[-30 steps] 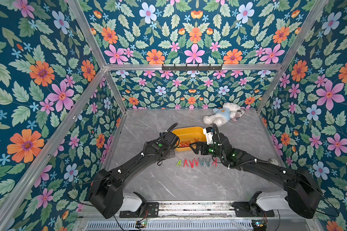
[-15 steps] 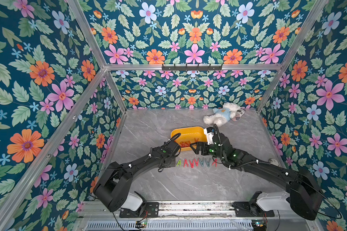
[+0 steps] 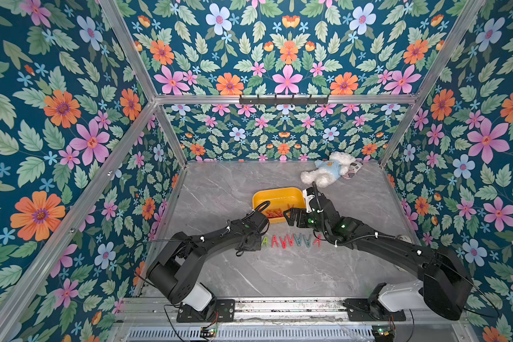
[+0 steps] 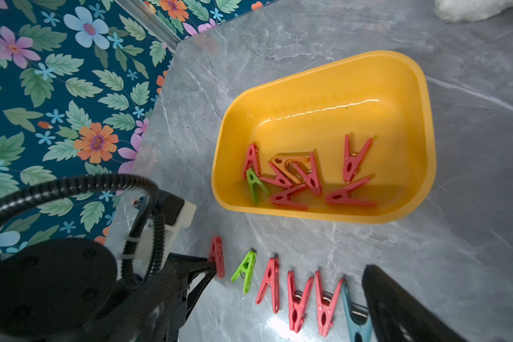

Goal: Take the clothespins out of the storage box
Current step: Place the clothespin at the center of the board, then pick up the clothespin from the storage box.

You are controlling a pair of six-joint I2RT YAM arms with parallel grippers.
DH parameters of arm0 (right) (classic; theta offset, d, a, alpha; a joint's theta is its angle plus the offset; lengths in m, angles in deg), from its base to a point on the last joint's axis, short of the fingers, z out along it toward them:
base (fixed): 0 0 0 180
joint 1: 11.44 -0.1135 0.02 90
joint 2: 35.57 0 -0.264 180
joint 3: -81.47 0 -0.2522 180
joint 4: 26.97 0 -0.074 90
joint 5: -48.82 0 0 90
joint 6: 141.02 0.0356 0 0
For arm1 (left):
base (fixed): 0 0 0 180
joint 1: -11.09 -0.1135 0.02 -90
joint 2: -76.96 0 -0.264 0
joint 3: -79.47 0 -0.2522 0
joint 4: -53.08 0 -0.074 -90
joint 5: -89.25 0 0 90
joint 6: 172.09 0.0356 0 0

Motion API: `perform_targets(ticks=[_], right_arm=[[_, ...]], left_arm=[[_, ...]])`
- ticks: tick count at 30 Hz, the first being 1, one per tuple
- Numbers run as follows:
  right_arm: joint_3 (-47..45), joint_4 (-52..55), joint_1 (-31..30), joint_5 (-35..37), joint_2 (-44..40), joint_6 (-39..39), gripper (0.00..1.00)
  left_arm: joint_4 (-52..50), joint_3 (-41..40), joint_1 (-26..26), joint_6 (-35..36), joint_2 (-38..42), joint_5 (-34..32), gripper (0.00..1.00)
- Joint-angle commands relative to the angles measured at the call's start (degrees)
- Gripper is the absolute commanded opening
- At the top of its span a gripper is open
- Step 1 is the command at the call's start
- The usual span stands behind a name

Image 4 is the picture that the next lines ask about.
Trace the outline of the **yellow plastic storage box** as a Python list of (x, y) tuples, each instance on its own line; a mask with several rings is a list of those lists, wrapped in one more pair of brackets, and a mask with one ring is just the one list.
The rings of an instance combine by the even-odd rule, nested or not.
[[(426, 77), (411, 58), (373, 51), (249, 89), (229, 105), (219, 130), (212, 167), (212, 190), (225, 208), (237, 212), (378, 224), (402, 219), (429, 194), (437, 162)], [(372, 180), (352, 192), (372, 207), (329, 205), (326, 195), (342, 180), (344, 138), (357, 153), (373, 138), (355, 180)], [(247, 149), (258, 149), (262, 175), (273, 178), (268, 162), (277, 155), (316, 155), (323, 195), (302, 190), (300, 210), (273, 205), (283, 189), (266, 184), (254, 205), (242, 169)]]

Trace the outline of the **green clothespin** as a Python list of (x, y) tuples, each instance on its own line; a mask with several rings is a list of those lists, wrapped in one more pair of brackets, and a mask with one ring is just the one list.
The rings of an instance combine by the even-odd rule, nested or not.
[(256, 257), (256, 252), (249, 250), (231, 277), (231, 282), (236, 282), (236, 280), (238, 280), (240, 277), (244, 279), (244, 294), (248, 294), (251, 287), (253, 271), (257, 259)]

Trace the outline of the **red clothespin row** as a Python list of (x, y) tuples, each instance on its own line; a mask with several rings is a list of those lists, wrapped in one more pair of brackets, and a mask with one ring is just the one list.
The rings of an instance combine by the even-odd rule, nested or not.
[(215, 263), (217, 275), (220, 279), (223, 279), (225, 277), (225, 259), (221, 237), (213, 237), (208, 260)]

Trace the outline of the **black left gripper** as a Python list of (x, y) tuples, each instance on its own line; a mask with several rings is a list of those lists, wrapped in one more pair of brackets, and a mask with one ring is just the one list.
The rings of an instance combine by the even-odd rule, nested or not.
[(81, 340), (177, 341), (215, 275), (214, 262), (172, 253), (165, 266), (134, 292), (116, 286)]

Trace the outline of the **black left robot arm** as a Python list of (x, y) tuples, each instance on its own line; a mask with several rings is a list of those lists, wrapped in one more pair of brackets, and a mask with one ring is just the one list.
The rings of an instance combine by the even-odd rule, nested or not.
[(0, 341), (176, 341), (217, 272), (170, 255), (133, 292), (118, 263), (88, 239), (57, 239), (0, 258)]

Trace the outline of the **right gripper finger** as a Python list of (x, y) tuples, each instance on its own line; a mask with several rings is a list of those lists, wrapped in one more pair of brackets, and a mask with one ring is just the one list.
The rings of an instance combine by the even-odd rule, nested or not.
[(465, 340), (379, 266), (366, 266), (362, 285), (378, 341)]

